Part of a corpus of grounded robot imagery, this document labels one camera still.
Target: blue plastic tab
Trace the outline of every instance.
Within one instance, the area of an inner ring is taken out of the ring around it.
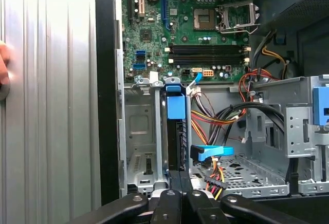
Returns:
[[[314,125],[326,125],[329,122],[329,87],[313,89]]]
[[[186,118],[185,97],[167,97],[168,120],[183,120]]]
[[[211,156],[231,156],[234,155],[233,147],[215,146],[215,145],[198,145],[198,147],[204,148],[205,151],[199,154],[198,161],[204,161]]]
[[[179,85],[167,85],[166,92],[181,92],[181,87]]]

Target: chip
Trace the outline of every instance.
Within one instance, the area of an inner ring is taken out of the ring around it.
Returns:
[[[140,30],[140,40],[150,42],[152,40],[152,30]]]

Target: blue sata port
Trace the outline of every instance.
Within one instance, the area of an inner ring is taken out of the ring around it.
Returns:
[[[145,50],[137,50],[136,55],[146,55],[146,51]]]
[[[145,63],[135,63],[135,64],[133,64],[133,69],[139,70],[139,69],[145,69],[145,68],[146,68]]]

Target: ram slot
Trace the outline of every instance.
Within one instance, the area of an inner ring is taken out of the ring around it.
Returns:
[[[241,65],[243,49],[237,45],[171,45],[175,65]]]

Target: blue latch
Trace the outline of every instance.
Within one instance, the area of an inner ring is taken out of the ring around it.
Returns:
[[[329,87],[313,89],[314,125],[326,125],[329,121]]]
[[[185,111],[185,96],[167,97],[168,120],[184,120]]]
[[[194,161],[205,161],[211,156],[231,156],[234,155],[233,147],[216,145],[192,145],[190,157]]]

